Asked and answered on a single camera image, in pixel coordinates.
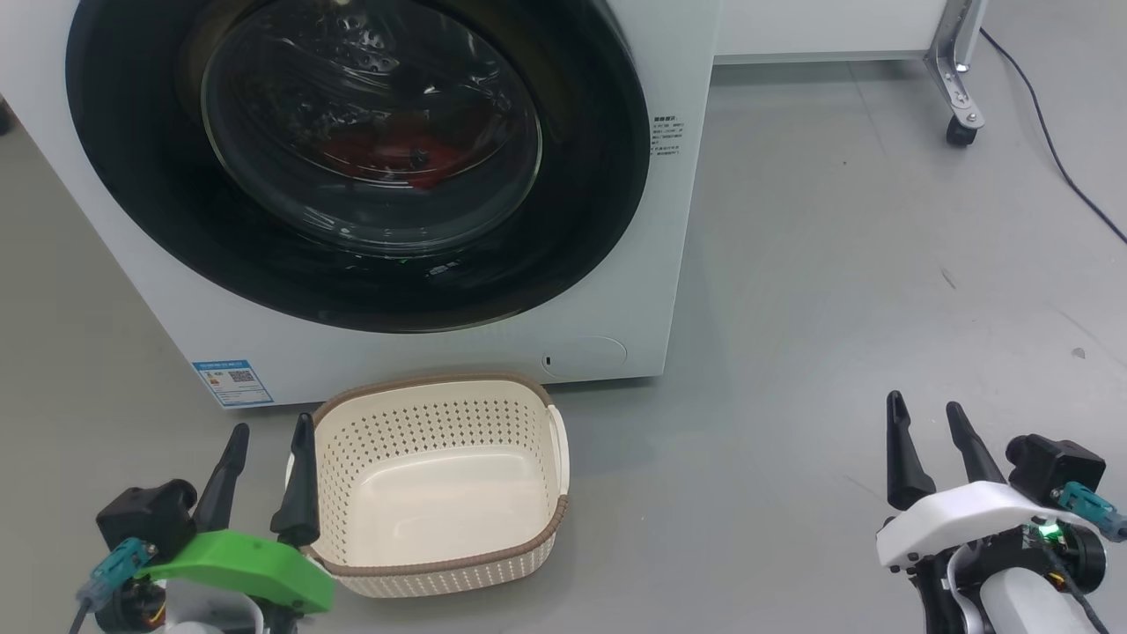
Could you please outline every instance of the round glass door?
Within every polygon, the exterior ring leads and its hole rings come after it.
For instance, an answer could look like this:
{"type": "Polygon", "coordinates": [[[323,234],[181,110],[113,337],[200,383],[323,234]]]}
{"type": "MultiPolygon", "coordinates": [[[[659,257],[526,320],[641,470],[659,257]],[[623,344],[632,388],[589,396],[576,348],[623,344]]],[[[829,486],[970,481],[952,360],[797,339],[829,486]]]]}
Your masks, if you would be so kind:
{"type": "Polygon", "coordinates": [[[649,171],[604,0],[79,0],[66,78],[91,166],[149,238],[343,329],[548,302],[615,247],[649,171]]]}

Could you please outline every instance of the floor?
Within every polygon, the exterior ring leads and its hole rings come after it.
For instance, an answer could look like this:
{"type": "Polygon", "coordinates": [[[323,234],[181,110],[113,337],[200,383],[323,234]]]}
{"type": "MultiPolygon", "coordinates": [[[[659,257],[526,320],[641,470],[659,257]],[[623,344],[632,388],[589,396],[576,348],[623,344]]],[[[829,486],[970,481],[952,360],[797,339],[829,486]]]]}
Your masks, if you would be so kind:
{"type": "MultiPolygon", "coordinates": [[[[1127,225],[1125,20],[1111,0],[996,0],[986,27],[1127,225]]],[[[1127,245],[1054,171],[993,51],[969,84],[987,127],[956,150],[920,64],[718,69],[666,376],[553,391],[573,507],[549,562],[463,596],[341,590],[302,631],[922,632],[873,548],[890,390],[940,488],[965,482],[957,400],[999,458],[1029,432],[1097,450],[1127,504],[1127,245]]],[[[95,514],[125,486],[205,482],[237,420],[233,528],[265,535],[298,410],[215,408],[21,132],[0,139],[0,543],[19,575],[0,614],[62,632],[104,551],[95,514]]],[[[1127,548],[1109,551],[1092,602],[1124,629],[1127,548]]]]}

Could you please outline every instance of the laundry basket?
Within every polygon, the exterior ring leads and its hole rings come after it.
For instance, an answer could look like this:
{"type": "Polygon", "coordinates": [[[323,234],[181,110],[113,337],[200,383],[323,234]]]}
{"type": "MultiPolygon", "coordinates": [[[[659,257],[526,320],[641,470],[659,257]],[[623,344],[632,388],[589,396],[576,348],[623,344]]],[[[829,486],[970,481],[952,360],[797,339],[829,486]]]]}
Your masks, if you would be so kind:
{"type": "Polygon", "coordinates": [[[307,554],[354,592],[473,590],[551,553],[569,463],[540,385],[481,375],[364,387],[313,425],[321,537],[307,554]]]}

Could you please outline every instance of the washing machine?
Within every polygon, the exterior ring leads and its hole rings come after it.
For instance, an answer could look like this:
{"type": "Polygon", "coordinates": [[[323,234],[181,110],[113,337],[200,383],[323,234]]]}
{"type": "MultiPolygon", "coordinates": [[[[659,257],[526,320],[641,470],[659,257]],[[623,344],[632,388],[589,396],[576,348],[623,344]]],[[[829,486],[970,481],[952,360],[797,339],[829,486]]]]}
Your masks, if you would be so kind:
{"type": "Polygon", "coordinates": [[[720,0],[37,0],[0,92],[224,408],[660,375],[720,0]]]}

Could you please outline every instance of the brown basket rim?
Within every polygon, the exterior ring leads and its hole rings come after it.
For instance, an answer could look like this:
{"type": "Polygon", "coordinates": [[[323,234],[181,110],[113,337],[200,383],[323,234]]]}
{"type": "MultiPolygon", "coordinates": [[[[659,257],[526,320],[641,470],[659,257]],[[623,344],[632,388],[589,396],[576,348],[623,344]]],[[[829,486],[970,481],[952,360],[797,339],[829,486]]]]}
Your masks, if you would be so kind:
{"type": "MultiPolygon", "coordinates": [[[[373,394],[380,394],[384,392],[393,392],[397,390],[405,390],[409,387],[419,387],[426,385],[441,385],[449,383],[468,383],[468,382],[511,382],[520,384],[536,394],[545,407],[552,405],[552,398],[548,394],[544,387],[531,379],[522,377],[520,375],[512,375],[505,373],[491,373],[491,374],[462,374],[462,375],[441,375],[421,377],[417,379],[406,379],[399,382],[388,382],[383,384],[376,384],[371,386],[357,387],[349,390],[334,396],[332,399],[326,401],[320,408],[313,412],[313,429],[316,431],[317,427],[321,425],[325,417],[335,410],[340,404],[358,399],[361,396],[370,396],[373,394]]],[[[548,520],[548,526],[540,532],[539,535],[532,539],[521,544],[518,546],[513,546],[512,548],[505,548],[502,551],[494,551],[492,553],[485,553],[482,555],[472,555],[469,557],[461,557],[458,560],[446,560],[442,562],[429,562],[423,564],[406,564],[396,566],[346,566],[330,562],[319,555],[312,546],[305,546],[302,552],[311,556],[319,564],[325,566],[325,570],[329,571],[334,577],[403,577],[411,574],[433,574],[436,572],[450,572],[453,570],[474,568],[479,565],[492,564],[497,562],[503,562],[505,560],[511,560],[513,557],[520,557],[526,555],[536,548],[541,547],[547,543],[556,530],[559,528],[560,523],[564,521],[564,514],[567,511],[568,497],[560,495],[559,501],[556,503],[556,512],[552,514],[550,520],[548,520]]]]}

